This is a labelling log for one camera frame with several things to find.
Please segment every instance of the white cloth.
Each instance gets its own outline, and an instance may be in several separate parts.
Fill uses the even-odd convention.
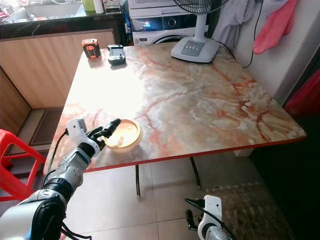
[[[255,0],[227,1],[222,7],[212,38],[233,49],[238,42],[240,24],[252,18],[255,4]]]

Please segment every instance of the fan grille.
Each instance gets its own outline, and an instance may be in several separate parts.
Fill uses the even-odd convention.
[[[208,14],[219,9],[228,0],[174,0],[182,9],[193,14]]]

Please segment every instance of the bottle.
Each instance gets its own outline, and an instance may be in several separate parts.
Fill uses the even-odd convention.
[[[82,0],[82,4],[84,6],[85,11],[92,12],[95,10],[95,5],[93,0]]]
[[[101,0],[93,0],[95,12],[102,14],[104,12],[103,4]]]

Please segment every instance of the wooden cabinet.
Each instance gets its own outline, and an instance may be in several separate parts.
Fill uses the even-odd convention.
[[[0,68],[0,129],[18,134],[31,108]]]
[[[101,48],[115,43],[106,30],[1,41],[0,65],[32,109],[61,107],[83,52],[81,41],[90,38]]]

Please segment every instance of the marble tabletop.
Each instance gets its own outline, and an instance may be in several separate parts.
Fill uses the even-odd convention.
[[[125,47],[126,64],[111,66],[108,51],[82,54],[44,167],[68,120],[83,117],[88,130],[115,118],[136,120],[138,146],[124,154],[105,147],[88,172],[199,154],[283,144],[304,130],[221,48],[212,63],[172,58],[175,43]],[[65,136],[55,169],[76,145]]]

